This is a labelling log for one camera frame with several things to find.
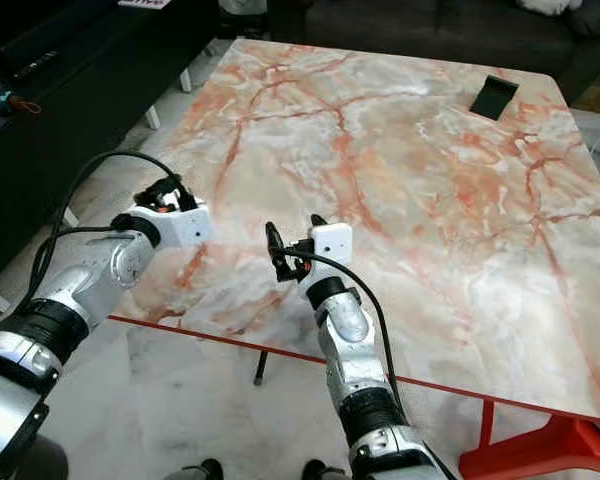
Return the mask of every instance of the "marble tabletop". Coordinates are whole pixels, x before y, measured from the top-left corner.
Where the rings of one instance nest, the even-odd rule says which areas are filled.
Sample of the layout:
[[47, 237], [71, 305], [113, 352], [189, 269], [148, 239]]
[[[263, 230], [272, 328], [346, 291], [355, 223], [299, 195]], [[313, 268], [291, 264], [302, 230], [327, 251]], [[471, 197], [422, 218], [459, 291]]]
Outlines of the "marble tabletop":
[[[520, 84], [498, 122], [468, 111], [488, 74]], [[321, 356], [264, 236], [319, 213], [353, 226], [398, 375], [600, 418], [600, 177], [550, 77], [237, 40], [162, 158], [215, 239], [117, 315]]]

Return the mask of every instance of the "silver robot arm segment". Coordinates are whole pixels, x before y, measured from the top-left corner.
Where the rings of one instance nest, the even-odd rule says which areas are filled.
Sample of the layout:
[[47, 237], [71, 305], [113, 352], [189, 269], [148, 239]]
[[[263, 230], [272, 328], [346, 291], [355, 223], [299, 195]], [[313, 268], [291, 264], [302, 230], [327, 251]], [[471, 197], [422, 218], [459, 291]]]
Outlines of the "silver robot arm segment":
[[178, 191], [165, 185], [143, 192], [142, 205], [112, 222], [118, 231], [87, 241], [79, 263], [43, 282], [24, 311], [0, 323], [0, 479], [33, 442], [49, 411], [44, 399], [71, 353], [138, 283], [155, 252], [211, 238], [207, 206], [198, 200], [183, 210]]
[[[313, 215], [307, 239], [292, 251], [320, 255], [345, 267], [352, 256], [352, 230], [344, 223], [327, 225]], [[344, 275], [317, 259], [285, 260], [275, 226], [266, 226], [269, 253], [278, 281], [297, 280], [302, 297], [314, 308], [318, 339], [327, 362], [327, 386], [349, 445], [354, 479], [446, 478], [429, 449], [407, 425], [394, 400], [374, 345], [373, 321]]]

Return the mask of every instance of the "white tile floor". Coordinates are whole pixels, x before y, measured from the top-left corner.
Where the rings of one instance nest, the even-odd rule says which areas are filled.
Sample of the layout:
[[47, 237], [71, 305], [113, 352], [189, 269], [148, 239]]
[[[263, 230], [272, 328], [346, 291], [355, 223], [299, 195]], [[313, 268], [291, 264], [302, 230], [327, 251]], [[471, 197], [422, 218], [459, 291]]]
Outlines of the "white tile floor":
[[[160, 130], [150, 130], [142, 119], [121, 147], [159, 154], [228, 45], [212, 42], [214, 56], [203, 54], [191, 64], [193, 94], [174, 82], [156, 102]], [[586, 141], [594, 142], [600, 116], [574, 115]], [[72, 208], [85, 225], [108, 222], [157, 175], [142, 163], [113, 159], [85, 181]], [[35, 248], [47, 234], [43, 228], [5, 269], [2, 295], [20, 297]], [[52, 271], [70, 260], [72, 242], [80, 241], [62, 242]], [[257, 359], [252, 350], [105, 321], [67, 364], [48, 398], [51, 414], [42, 432], [67, 450], [71, 480], [160, 480], [209, 456], [222, 461], [228, 480], [299, 479], [314, 457], [346, 468], [347, 446], [324, 366], [270, 355], [265, 383], [256, 388]], [[413, 424], [455, 470], [458, 456], [477, 445], [480, 401], [410, 385], [401, 392]], [[546, 419], [500, 407], [494, 439]], [[578, 479], [594, 475], [577, 472]]]

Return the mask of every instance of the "black table leg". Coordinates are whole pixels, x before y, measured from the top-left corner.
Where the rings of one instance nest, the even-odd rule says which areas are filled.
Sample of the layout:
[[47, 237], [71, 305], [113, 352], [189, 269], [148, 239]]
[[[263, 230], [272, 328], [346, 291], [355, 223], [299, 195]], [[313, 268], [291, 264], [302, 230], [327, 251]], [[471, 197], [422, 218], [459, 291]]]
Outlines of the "black table leg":
[[262, 350], [260, 352], [260, 359], [258, 360], [258, 368], [256, 369], [256, 376], [253, 379], [253, 384], [258, 386], [262, 385], [262, 375], [264, 375], [264, 367], [267, 365], [267, 357], [269, 352]]

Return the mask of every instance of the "wire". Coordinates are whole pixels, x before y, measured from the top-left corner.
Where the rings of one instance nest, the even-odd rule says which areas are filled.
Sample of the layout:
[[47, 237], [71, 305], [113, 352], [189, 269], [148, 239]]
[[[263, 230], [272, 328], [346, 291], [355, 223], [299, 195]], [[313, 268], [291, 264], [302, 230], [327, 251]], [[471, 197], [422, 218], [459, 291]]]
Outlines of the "wire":
[[60, 205], [60, 209], [58, 210], [56, 219], [53, 223], [53, 227], [51, 229], [51, 234], [48, 237], [48, 243], [46, 243], [46, 247], [42, 248], [42, 246], [38, 249], [36, 253], [37, 261], [34, 259], [34, 267], [31, 270], [31, 275], [29, 277], [30, 283], [27, 292], [25, 293], [23, 299], [20, 301], [18, 306], [16, 307], [16, 312], [20, 312], [26, 305], [31, 301], [33, 295], [35, 295], [38, 287], [42, 283], [47, 270], [49, 269], [49, 265], [51, 264], [51, 257], [53, 256], [53, 252], [56, 247], [56, 241], [59, 238], [60, 227], [62, 226], [62, 217], [64, 212], [69, 207], [69, 201], [71, 197], [73, 197], [74, 192], [78, 188], [78, 185], [83, 180], [88, 172], [97, 168], [104, 160], [109, 157], [115, 156], [127, 156], [127, 157], [135, 157], [140, 158], [141, 160], [145, 160], [149, 163], [153, 163], [157, 167], [161, 168], [176, 184], [178, 191], [180, 192], [180, 201], [185, 202], [186, 205], [181, 207], [183, 209], [196, 208], [196, 202], [193, 195], [191, 195], [185, 186], [180, 181], [178, 175], [176, 175], [169, 167], [167, 167], [161, 161], [155, 159], [154, 157], [147, 155], [142, 152], [134, 152], [131, 150], [112, 150], [109, 152], [100, 153], [91, 159], [89, 159], [84, 166], [80, 169], [78, 174], [75, 176], [73, 182], [71, 183], [71, 187], [67, 190], [62, 203]]
[[373, 291], [371, 291], [371, 288], [369, 288], [369, 286], [366, 283], [364, 283], [364, 281], [353, 271], [349, 270], [341, 263], [338, 263], [335, 260], [331, 260], [330, 258], [323, 257], [322, 255], [316, 255], [315, 253], [309, 252], [301, 252], [300, 250], [294, 250], [293, 248], [271, 248], [270, 251], [274, 253], [288, 255], [290, 257], [298, 257], [326, 263], [327, 265], [330, 265], [333, 268], [340, 270], [342, 273], [351, 278], [351, 280], [356, 282], [360, 286], [360, 288], [362, 288], [364, 293], [367, 294], [369, 300], [371, 300], [371, 303], [373, 303], [373, 306], [376, 309], [376, 313], [378, 315], [378, 323], [380, 324], [380, 331], [382, 333], [382, 345], [384, 346], [384, 355], [387, 360], [387, 376], [389, 377], [389, 385], [391, 385], [391, 389], [393, 390], [393, 396], [395, 397], [396, 405], [398, 405], [400, 413], [402, 413], [402, 416], [406, 420], [407, 417], [404, 413], [404, 409], [402, 408], [402, 402], [400, 401], [400, 394], [398, 392], [396, 372], [393, 367], [393, 356], [391, 354], [391, 344], [389, 343], [389, 332], [387, 330], [387, 323], [384, 319], [384, 312], [382, 311], [382, 306], [380, 305], [380, 302], [378, 302], [378, 299], [374, 295]]

